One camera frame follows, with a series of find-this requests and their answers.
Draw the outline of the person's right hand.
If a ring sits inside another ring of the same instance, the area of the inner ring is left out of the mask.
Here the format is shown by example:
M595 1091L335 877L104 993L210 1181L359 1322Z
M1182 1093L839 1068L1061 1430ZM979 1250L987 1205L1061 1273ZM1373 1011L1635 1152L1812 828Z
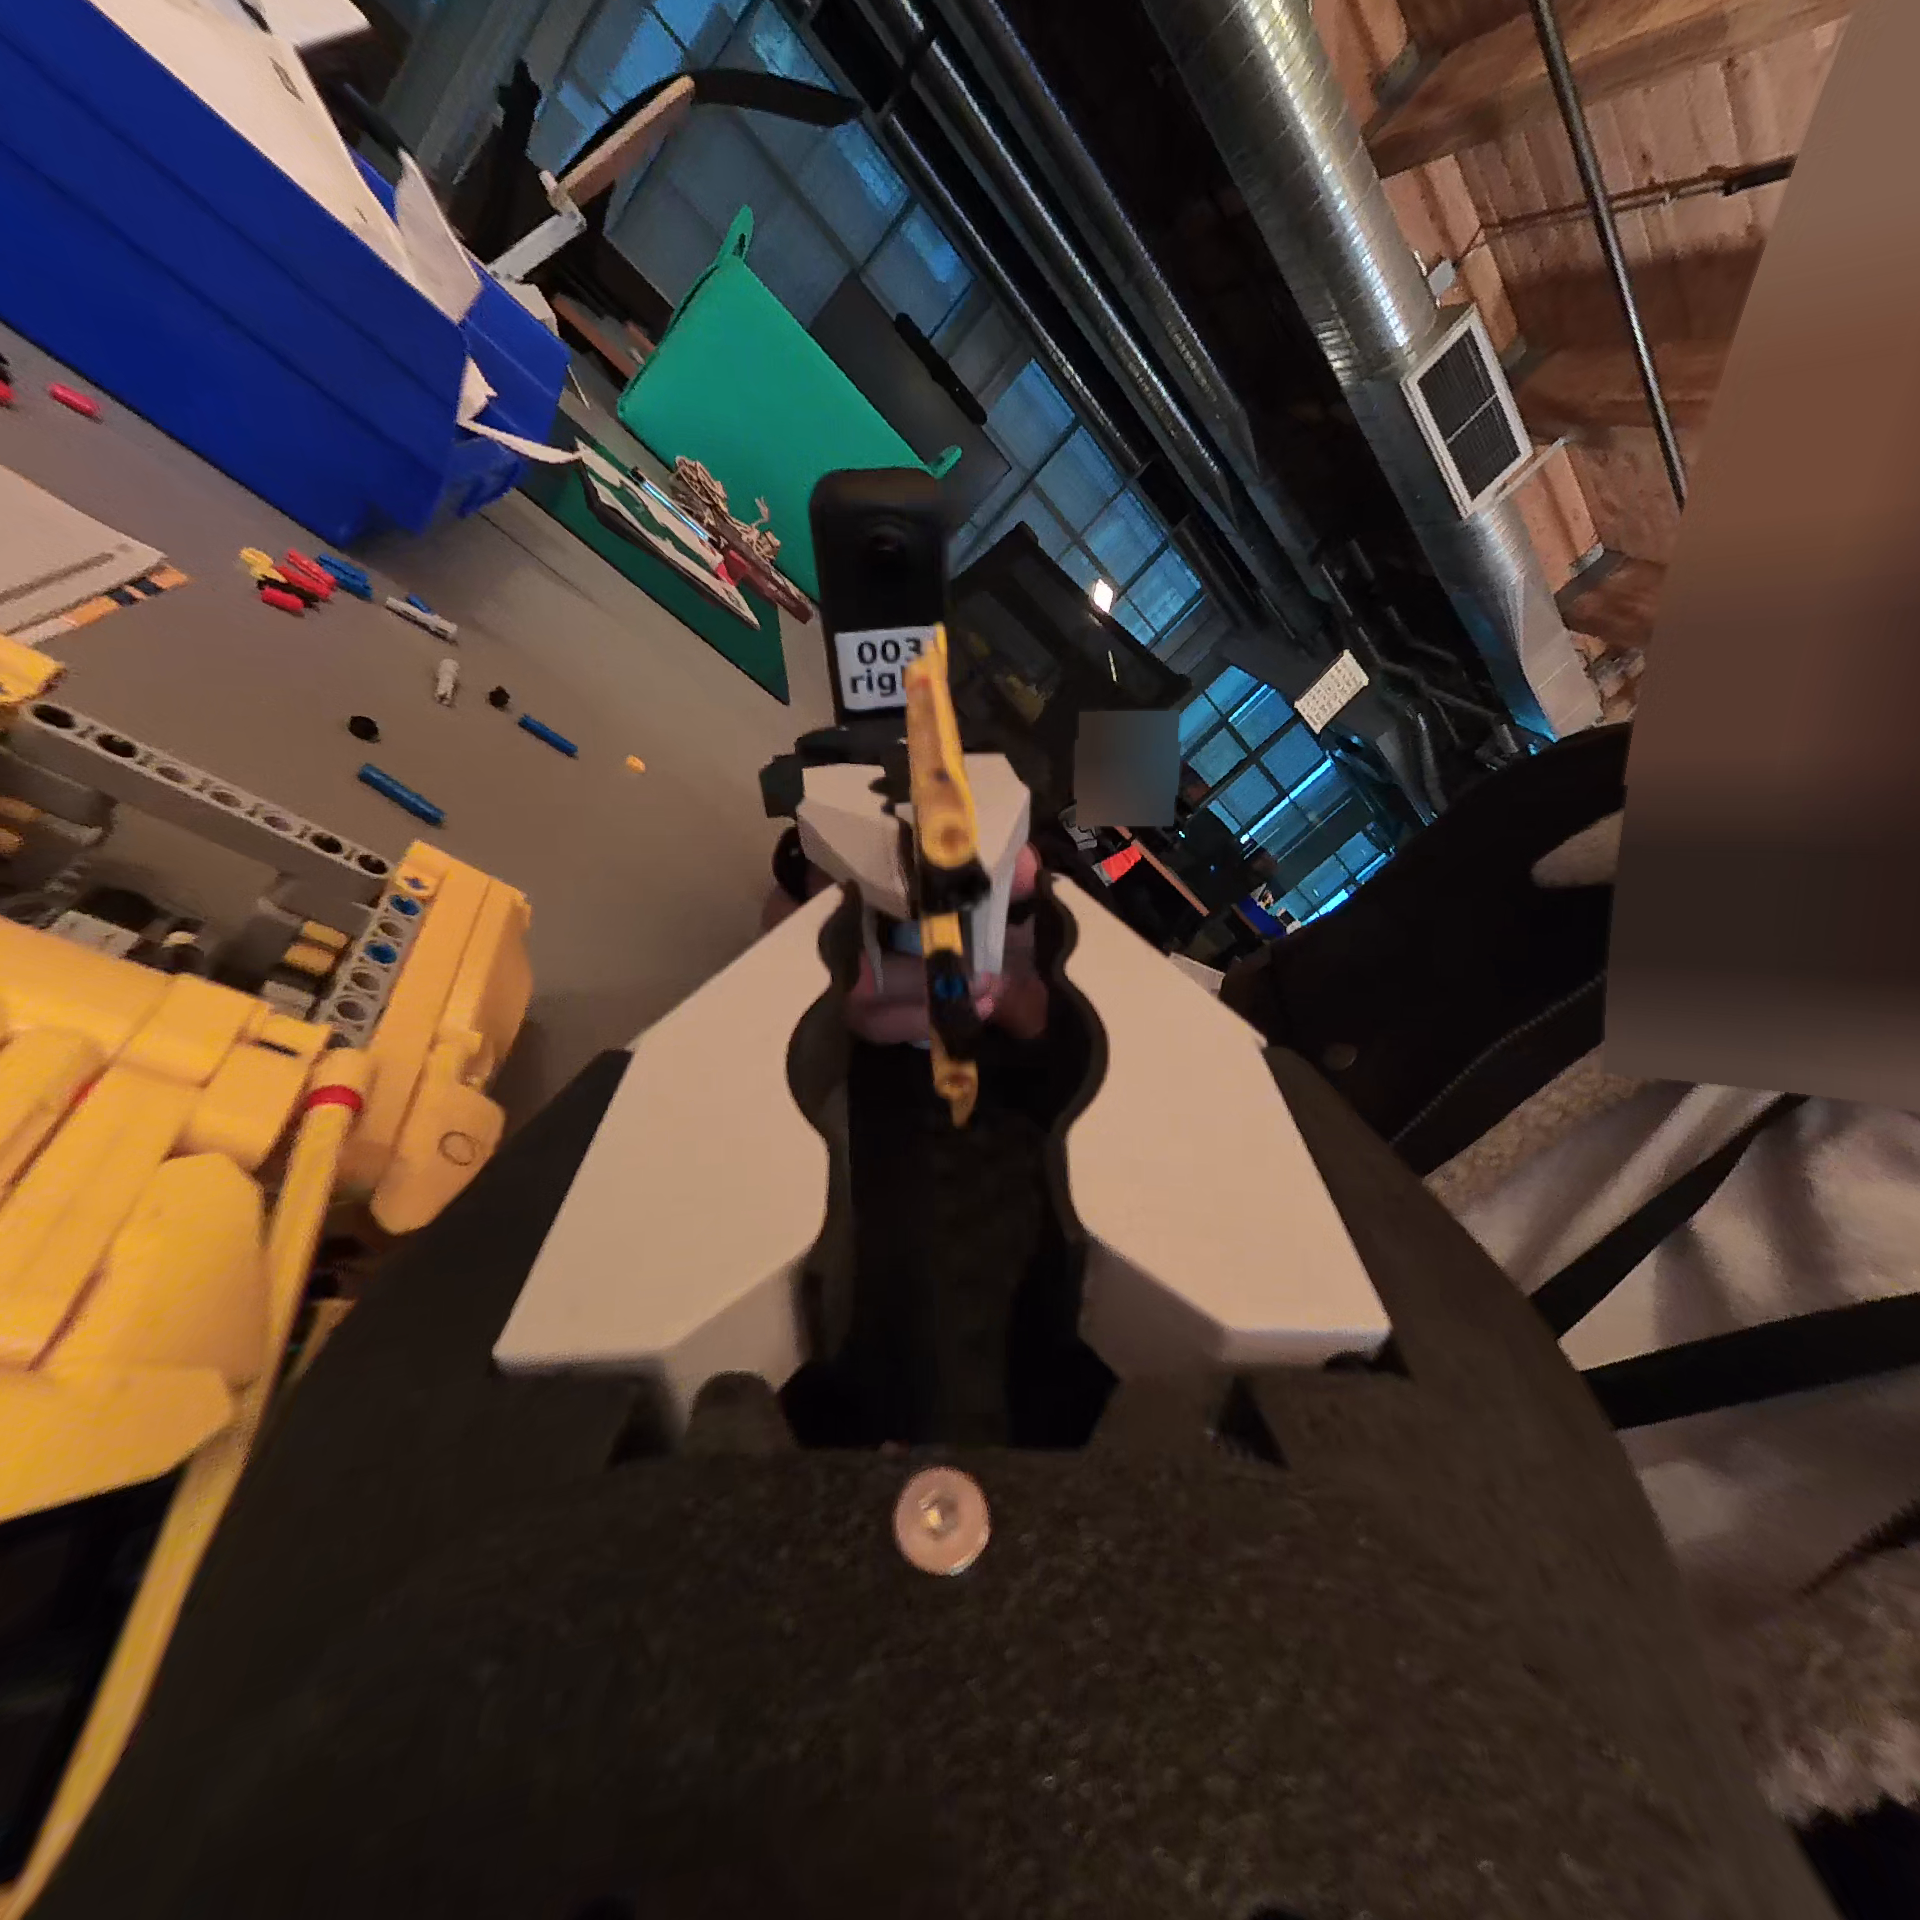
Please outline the person's right hand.
M1039 851L1026 843L1015 865L1015 890L1000 946L1000 970L983 976L976 1011L1018 1041L1037 1041L1048 1022L1048 985L1037 963L1035 892L1043 874ZM773 931L804 901L829 888L799 851L790 828L774 846L774 883L758 914L758 931ZM879 972L868 957L856 963L847 995L847 1032L871 1044L920 1044L928 1041L928 993L924 963L903 952L884 952Z

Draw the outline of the scattered small brick pins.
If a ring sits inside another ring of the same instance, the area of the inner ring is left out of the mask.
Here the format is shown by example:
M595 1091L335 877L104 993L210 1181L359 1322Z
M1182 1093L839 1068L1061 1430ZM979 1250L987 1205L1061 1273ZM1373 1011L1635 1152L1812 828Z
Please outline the scattered small brick pins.
M363 761L454 826L486 804L590 809L592 779L632 801L661 758L612 701L564 686L560 643L584 603L532 574L490 520L399 550L355 592L319 569L319 540L5 330L12 400L2 462L96 521L156 547L186 576L139 609L46 645L5 641L5 728L62 710L218 785L372 842L418 828L365 792ZM444 657L460 699L432 699ZM348 734L367 713L380 744Z

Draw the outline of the white printed paper bags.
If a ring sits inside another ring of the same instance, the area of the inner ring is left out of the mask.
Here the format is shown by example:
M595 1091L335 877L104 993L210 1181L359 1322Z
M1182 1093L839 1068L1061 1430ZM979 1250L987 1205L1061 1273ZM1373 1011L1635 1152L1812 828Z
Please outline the white printed paper bags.
M351 3L93 3L200 113L236 136L245 156L219 179L262 208L268 180L295 189L296 210L346 241L355 265L380 264L444 317L468 323L502 296L538 334L535 360L555 360L546 379L560 395L568 350L541 292L524 273L483 265L458 241L448 214L398 132L360 85L395 60L399 16L428 4Z

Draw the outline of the person's white shirt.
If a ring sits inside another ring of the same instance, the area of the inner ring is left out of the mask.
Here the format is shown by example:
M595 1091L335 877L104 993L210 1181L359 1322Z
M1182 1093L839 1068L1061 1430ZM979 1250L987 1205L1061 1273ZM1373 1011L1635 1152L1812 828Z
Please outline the person's white shirt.
M1700 1168L1771 1097L1631 1088L1584 1064L1428 1177L1533 1291ZM1771 1121L1725 1184L1565 1338L1580 1365L1915 1296L1915 1116L1810 1100ZM1915 1500L1915 1371L1668 1425L1624 1442L1675 1547L1852 1538Z

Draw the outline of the blue plastic bin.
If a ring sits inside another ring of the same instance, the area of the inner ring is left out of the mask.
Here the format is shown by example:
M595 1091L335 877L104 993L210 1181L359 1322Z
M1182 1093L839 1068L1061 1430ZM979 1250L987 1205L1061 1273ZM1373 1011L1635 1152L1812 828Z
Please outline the blue plastic bin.
M287 184L248 208L242 142L92 4L5 4L2 149L5 323L309 533L423 533L551 450L508 298L448 320Z

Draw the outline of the open instruction booklet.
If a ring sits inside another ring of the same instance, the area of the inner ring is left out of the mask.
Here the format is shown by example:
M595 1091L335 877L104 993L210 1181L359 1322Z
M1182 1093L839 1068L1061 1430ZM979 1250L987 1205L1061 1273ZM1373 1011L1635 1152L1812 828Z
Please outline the open instruction booklet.
M186 585L156 547L2 469L2 635L46 645Z

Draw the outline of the small wooden model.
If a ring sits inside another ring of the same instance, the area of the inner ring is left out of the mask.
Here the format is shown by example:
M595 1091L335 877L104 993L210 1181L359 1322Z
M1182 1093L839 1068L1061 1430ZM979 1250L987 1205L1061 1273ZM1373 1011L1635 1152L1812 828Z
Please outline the small wooden model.
M764 499L754 501L757 517L733 515L726 488L702 462L678 454L667 480L670 497L699 524L709 540L725 548L744 553L764 569L779 564L779 538L770 526L770 509Z

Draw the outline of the silver ventilation duct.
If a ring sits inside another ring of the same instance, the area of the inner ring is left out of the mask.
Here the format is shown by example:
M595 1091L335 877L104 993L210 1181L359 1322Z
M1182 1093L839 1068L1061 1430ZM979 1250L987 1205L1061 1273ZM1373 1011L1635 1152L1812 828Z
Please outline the silver ventilation duct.
M1595 728L1516 501L1535 446L1479 308L1436 302L1309 6L1142 11L1504 705L1538 736Z

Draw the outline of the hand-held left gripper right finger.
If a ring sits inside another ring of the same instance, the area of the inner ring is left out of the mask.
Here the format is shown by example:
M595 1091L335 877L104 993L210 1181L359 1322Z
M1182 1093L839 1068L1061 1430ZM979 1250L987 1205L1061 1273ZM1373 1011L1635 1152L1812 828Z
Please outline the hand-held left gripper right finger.
M1308 1366L1390 1334L1258 1032L1058 881L1093 1091L1062 1134L1078 1331L1118 1379Z

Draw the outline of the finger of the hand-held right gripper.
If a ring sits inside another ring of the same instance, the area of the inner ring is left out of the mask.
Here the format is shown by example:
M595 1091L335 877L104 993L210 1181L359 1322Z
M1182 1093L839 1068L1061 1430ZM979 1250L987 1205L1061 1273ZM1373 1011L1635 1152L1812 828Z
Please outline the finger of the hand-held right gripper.
M1030 828L1030 792L1004 755L966 755L973 802L976 862L989 892L964 914L966 968L1004 972L1005 931L1018 892L1018 868Z
M912 856L876 761L812 763L796 806L799 851L812 868L853 885L879 916L908 916Z

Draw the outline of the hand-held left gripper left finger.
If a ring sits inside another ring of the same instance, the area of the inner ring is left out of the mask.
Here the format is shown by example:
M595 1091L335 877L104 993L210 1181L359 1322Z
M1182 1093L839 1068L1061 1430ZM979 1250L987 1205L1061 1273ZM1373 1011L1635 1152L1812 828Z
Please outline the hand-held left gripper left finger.
M832 1162L790 1049L845 909L847 888L808 899L635 1037L496 1334L502 1377L637 1381L685 1425L709 1381L779 1390L804 1365Z

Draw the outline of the yellow brick arm assembly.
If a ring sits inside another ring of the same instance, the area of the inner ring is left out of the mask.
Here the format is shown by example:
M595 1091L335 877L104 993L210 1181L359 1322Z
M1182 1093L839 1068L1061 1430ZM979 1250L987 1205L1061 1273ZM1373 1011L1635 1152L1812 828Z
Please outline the yellow brick arm assembly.
M989 890L976 838L966 756L957 729L946 628L931 628L903 672L904 763L912 806L912 885L928 993L931 1078L954 1129L966 1129L979 1100L980 1014L970 963L970 914Z

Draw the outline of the yellow toy brick car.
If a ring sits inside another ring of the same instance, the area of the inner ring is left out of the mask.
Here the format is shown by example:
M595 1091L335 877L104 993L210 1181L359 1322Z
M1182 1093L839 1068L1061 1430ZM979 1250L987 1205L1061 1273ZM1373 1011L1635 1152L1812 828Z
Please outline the yellow toy brick car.
M5 1915L122 1760L291 1370L334 1225L420 1230L496 1152L525 897L74 708L5 637ZM272 870L260 981L53 931L142 809Z

